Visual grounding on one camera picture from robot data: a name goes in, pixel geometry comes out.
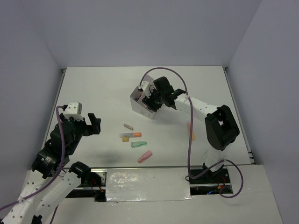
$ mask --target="table surface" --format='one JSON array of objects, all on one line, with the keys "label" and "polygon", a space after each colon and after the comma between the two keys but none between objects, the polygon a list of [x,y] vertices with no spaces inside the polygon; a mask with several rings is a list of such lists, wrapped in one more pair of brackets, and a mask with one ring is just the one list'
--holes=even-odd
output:
[{"label": "table surface", "polygon": [[[232,199],[201,195],[182,201],[97,203],[91,198],[66,198],[60,203],[53,224],[282,224],[263,166],[245,165],[240,169],[244,188]],[[234,167],[229,167],[228,172],[233,191],[237,192],[240,176]],[[169,193],[163,187],[161,191]]]},{"label": "table surface", "polygon": [[[188,148],[187,122],[190,116],[172,108],[161,108],[150,120],[131,109],[129,96],[139,84],[143,74],[152,67],[69,67],[62,83],[57,105],[68,102],[82,103],[82,116],[92,112],[101,118],[101,133],[83,137],[70,162],[81,161],[92,168],[186,166]],[[193,97],[211,105],[229,106],[240,127],[234,103],[222,67],[170,67],[185,80]],[[183,89],[180,79],[169,71],[155,70],[154,79],[166,76],[174,89]],[[54,129],[56,116],[48,132]],[[123,124],[134,127],[142,137],[132,141],[147,141],[144,147],[131,148],[130,142],[122,142],[120,133],[129,133]],[[195,140],[192,142],[192,165],[202,165],[210,145],[206,139],[205,124],[194,120]],[[139,164],[137,159],[146,151],[153,155]],[[242,133],[227,152],[227,159],[236,164],[250,164]]]}]

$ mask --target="pink marker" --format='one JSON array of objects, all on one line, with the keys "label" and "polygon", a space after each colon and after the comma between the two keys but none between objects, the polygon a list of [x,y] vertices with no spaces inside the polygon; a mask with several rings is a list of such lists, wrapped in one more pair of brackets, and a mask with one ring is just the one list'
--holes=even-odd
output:
[{"label": "pink marker", "polygon": [[153,155],[153,153],[149,150],[145,154],[143,154],[137,161],[138,161],[138,163],[142,163],[143,161],[147,160],[152,155]]}]

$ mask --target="plastic sheet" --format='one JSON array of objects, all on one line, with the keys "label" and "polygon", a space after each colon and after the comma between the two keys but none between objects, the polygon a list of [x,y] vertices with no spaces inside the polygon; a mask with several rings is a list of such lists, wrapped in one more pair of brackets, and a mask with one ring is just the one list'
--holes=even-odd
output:
[{"label": "plastic sheet", "polygon": [[108,202],[181,201],[191,199],[187,168],[109,169]]}]

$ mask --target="green tube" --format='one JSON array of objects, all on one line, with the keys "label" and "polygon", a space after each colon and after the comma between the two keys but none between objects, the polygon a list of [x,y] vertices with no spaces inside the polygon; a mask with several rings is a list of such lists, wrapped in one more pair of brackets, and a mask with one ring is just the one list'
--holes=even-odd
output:
[{"label": "green tube", "polygon": [[146,146],[147,144],[148,143],[146,141],[135,141],[135,142],[131,142],[131,147],[136,148],[140,146]]}]

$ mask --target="wall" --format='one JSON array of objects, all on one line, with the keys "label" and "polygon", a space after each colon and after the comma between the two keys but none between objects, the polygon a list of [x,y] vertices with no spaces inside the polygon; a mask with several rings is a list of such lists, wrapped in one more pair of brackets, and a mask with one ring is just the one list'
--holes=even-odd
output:
[{"label": "wall", "polygon": [[298,222],[299,1],[263,0],[228,67],[255,159],[285,224]]},{"label": "wall", "polygon": [[0,21],[1,207],[17,199],[41,149],[61,72],[19,0],[1,2]]},{"label": "wall", "polygon": [[60,67],[228,65],[261,0],[22,0]]}]

